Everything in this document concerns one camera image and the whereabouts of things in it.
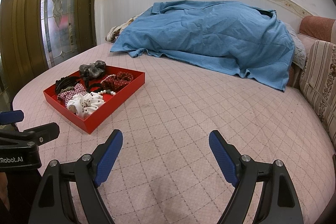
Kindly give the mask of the person's left hand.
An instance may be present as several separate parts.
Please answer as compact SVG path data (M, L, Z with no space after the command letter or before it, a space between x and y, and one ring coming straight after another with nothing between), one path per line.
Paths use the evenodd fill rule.
M8 198L8 180L4 172L0 173L0 198L7 210L10 209L10 203Z

